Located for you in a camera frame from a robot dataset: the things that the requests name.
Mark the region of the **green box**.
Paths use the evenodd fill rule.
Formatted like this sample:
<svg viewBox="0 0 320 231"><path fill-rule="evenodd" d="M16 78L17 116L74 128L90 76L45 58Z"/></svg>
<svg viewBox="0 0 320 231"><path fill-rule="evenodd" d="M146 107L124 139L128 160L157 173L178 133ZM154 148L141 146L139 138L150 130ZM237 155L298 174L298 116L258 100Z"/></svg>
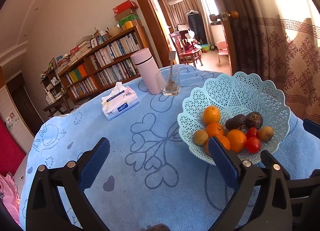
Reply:
<svg viewBox="0 0 320 231"><path fill-rule="evenodd" d="M133 20L139 20L139 16L136 13L132 13L127 15L126 17L121 18L118 23L120 26L124 26L126 22L133 21Z"/></svg>

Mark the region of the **small wooden side table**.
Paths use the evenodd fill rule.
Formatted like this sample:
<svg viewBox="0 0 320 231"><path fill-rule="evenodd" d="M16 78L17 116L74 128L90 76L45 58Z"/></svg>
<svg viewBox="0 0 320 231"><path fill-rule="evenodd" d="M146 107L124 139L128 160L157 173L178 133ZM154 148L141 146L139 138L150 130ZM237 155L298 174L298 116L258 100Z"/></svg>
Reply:
<svg viewBox="0 0 320 231"><path fill-rule="evenodd" d="M71 113L71 107L68 103L68 94L62 94L59 99L47 105L43 111L48 112L48 118L54 117L54 115L59 112L61 115Z"/></svg>

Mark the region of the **red box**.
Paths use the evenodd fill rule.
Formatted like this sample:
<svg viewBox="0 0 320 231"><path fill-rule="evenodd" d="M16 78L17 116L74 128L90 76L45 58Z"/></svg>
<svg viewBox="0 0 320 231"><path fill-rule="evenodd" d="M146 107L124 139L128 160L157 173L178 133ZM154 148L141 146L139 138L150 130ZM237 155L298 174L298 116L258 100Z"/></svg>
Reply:
<svg viewBox="0 0 320 231"><path fill-rule="evenodd" d="M113 8L113 13L116 14L120 14L122 12L124 12L127 9L132 9L132 10L136 10L138 9L138 5L131 0L127 0L123 3L121 3L120 5L116 6Z"/></svg>

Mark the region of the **metal spoon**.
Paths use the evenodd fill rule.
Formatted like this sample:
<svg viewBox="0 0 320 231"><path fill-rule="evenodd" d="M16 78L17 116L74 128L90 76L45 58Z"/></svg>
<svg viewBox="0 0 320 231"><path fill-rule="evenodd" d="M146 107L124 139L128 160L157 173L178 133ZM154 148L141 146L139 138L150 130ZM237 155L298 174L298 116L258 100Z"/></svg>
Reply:
<svg viewBox="0 0 320 231"><path fill-rule="evenodd" d="M173 65L174 65L175 56L176 56L176 51L170 51L169 52L170 74L169 74L169 79L168 79L167 85L166 85L166 90L167 91L172 91L172 87L175 84L173 82L173 80L172 80L172 77L173 77Z"/></svg>

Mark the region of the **wooden bookshelf with books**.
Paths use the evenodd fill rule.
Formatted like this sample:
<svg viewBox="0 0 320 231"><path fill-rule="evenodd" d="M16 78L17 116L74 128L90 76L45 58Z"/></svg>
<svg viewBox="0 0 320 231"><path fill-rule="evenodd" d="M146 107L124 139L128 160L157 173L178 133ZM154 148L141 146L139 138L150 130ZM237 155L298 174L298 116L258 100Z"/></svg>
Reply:
<svg viewBox="0 0 320 231"><path fill-rule="evenodd" d="M115 86L140 77L131 60L133 53L147 48L149 39L143 26L134 26L96 46L60 72L51 70L41 82L57 94L64 89L73 103L93 97Z"/></svg>

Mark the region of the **white tissue pack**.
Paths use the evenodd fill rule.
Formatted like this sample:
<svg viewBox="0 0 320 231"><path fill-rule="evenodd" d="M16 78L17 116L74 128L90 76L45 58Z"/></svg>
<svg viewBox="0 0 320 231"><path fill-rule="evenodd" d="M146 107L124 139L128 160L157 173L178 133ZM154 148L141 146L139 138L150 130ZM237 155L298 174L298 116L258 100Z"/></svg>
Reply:
<svg viewBox="0 0 320 231"><path fill-rule="evenodd" d="M139 103L140 100L136 92L121 82L116 82L111 93L101 98L102 111L108 121L115 119Z"/></svg>

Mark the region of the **blue cartoon towel tablecloth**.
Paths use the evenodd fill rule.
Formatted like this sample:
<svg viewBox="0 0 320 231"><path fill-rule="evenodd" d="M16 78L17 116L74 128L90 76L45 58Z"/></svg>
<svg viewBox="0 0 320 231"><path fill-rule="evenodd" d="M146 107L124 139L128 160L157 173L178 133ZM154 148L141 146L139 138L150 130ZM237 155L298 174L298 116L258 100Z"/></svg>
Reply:
<svg viewBox="0 0 320 231"><path fill-rule="evenodd" d="M220 74L181 65L176 96L149 93L140 78L128 83L140 103L108 121L101 96L46 121L35 135L27 159L20 202L25 228L31 185L37 169L64 166L91 150L102 138L110 153L95 181L85 190L94 210L111 230L146 230L159 223L171 230L208 230L231 198L215 164L195 157L179 135L183 100ZM289 133L273 155L292 179L319 168L319 139L304 130L291 112Z"/></svg>

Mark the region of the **brown longan fruit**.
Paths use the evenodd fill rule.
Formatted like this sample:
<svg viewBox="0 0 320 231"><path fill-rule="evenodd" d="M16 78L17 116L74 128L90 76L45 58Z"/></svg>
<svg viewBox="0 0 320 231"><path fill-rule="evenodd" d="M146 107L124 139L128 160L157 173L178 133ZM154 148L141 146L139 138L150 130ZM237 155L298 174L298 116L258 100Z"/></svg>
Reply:
<svg viewBox="0 0 320 231"><path fill-rule="evenodd" d="M205 130L197 130L193 136L193 142L198 146L203 146L208 140L209 136Z"/></svg>
<svg viewBox="0 0 320 231"><path fill-rule="evenodd" d="M271 126L264 126L259 130L259 139L263 143L267 143L274 136L274 129Z"/></svg>

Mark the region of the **orange mandarin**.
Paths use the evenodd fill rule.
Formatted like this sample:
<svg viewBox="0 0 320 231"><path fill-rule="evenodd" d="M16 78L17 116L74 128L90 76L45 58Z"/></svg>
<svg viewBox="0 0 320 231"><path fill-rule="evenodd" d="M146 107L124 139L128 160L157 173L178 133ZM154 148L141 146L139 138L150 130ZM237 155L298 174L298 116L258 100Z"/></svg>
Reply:
<svg viewBox="0 0 320 231"><path fill-rule="evenodd" d="M211 123L219 123L221 118L220 110L215 106L208 106L202 115L202 120L206 126Z"/></svg>
<svg viewBox="0 0 320 231"><path fill-rule="evenodd" d="M208 137L210 138L217 135L225 135L224 127L217 122L212 122L211 124L207 125L204 130L207 132Z"/></svg>
<svg viewBox="0 0 320 231"><path fill-rule="evenodd" d="M239 153L244 149L247 141L246 135L240 130L230 130L227 134L227 138L230 142L230 150Z"/></svg>
<svg viewBox="0 0 320 231"><path fill-rule="evenodd" d="M224 136L224 135L216 135L215 137L217 137L219 142L223 145L223 147L226 150L230 150L231 149L231 143L230 143L229 139L226 136ZM205 153L208 156L211 156L210 153L209 153L208 144L209 144L209 139L207 139L207 141L206 141L206 143L204 145L204 150L205 150Z"/></svg>

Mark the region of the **light blue lattice fruit basket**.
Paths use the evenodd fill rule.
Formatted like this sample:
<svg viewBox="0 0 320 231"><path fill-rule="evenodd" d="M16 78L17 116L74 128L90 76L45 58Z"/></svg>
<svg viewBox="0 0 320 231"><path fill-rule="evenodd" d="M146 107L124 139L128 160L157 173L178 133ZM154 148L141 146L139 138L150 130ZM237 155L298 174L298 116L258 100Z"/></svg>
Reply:
<svg viewBox="0 0 320 231"><path fill-rule="evenodd" d="M270 81L262 81L257 74L237 72L233 76L220 74L207 79L203 87L196 87L182 103L183 111L178 115L179 135L189 151L197 158L213 165L214 160L204 149L193 142L194 133L205 127L202 120L204 110L215 106L220 111L220 124L238 115L258 112L263 125L271 126L274 136L262 144L263 150L273 154L289 133L291 111L285 105L284 93Z"/></svg>

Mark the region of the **pink thermos bottle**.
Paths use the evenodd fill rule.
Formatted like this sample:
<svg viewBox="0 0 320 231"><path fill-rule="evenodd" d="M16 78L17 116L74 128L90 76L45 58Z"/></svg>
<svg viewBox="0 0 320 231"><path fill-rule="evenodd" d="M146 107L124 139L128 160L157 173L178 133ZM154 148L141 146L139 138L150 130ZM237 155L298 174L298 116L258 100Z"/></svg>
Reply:
<svg viewBox="0 0 320 231"><path fill-rule="evenodd" d="M152 95L162 92L159 86L157 73L159 68L149 50L149 48L141 49L131 55L131 60L137 67L144 83Z"/></svg>

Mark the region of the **clear drinking glass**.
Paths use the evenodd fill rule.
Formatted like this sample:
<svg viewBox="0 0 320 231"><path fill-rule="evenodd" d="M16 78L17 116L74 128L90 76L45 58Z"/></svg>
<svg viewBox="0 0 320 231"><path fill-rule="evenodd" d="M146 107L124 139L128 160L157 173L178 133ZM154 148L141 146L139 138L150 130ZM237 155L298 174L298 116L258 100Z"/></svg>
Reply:
<svg viewBox="0 0 320 231"><path fill-rule="evenodd" d="M180 92L181 79L178 67L161 68L157 73L158 83L165 96L174 96Z"/></svg>

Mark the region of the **red wooden chair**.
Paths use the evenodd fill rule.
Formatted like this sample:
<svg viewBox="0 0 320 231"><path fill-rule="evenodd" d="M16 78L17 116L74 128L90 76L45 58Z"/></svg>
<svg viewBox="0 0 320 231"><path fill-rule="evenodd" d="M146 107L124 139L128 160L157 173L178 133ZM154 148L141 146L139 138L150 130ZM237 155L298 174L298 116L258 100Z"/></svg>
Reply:
<svg viewBox="0 0 320 231"><path fill-rule="evenodd" d="M197 62L199 62L203 66L201 46L191 35L193 35L193 32L190 30L182 30L170 34L177 51L179 63L182 65L193 64L196 67Z"/></svg>

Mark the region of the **red cherry tomato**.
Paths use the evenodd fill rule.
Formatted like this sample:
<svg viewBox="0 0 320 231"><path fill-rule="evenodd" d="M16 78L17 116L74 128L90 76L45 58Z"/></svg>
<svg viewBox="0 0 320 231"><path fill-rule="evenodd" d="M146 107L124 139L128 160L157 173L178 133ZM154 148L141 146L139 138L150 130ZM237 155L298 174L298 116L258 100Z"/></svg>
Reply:
<svg viewBox="0 0 320 231"><path fill-rule="evenodd" d="M259 138L259 130L256 127L251 127L247 130L246 138L249 139L252 137Z"/></svg>
<svg viewBox="0 0 320 231"><path fill-rule="evenodd" d="M250 137L245 142L245 149L250 154L258 153L260 151L260 149L261 149L261 140L259 138L257 138L257 137Z"/></svg>

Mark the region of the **dark purple passion fruit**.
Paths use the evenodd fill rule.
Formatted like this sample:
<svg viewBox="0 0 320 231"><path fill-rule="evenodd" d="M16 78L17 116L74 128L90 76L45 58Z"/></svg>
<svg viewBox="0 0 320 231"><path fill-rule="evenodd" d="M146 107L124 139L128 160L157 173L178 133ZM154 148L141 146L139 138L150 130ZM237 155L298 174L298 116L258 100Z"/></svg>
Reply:
<svg viewBox="0 0 320 231"><path fill-rule="evenodd" d="M238 114L230 119L228 119L225 123L225 127L227 130L241 130L246 123L246 116L243 114Z"/></svg>

